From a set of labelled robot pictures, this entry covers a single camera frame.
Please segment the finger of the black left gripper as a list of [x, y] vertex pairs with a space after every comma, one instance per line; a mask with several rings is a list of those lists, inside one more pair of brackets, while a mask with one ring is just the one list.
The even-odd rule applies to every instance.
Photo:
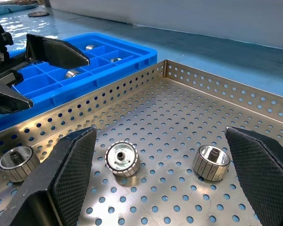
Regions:
[[43, 61], [64, 69], [90, 64], [89, 58], [69, 42], [33, 34], [26, 35], [25, 58], [29, 62]]
[[33, 101], [0, 82], [0, 114], [16, 113], [33, 107]]

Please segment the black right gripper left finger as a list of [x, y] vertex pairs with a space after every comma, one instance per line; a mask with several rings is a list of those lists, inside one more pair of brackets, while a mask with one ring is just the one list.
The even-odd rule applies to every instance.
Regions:
[[0, 216], [0, 226], [75, 226], [88, 190], [95, 126], [60, 139], [23, 182]]

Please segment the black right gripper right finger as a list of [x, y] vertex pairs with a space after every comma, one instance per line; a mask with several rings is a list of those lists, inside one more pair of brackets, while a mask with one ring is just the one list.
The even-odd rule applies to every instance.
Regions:
[[283, 226], [283, 147], [254, 131], [227, 127], [242, 190], [264, 226]]

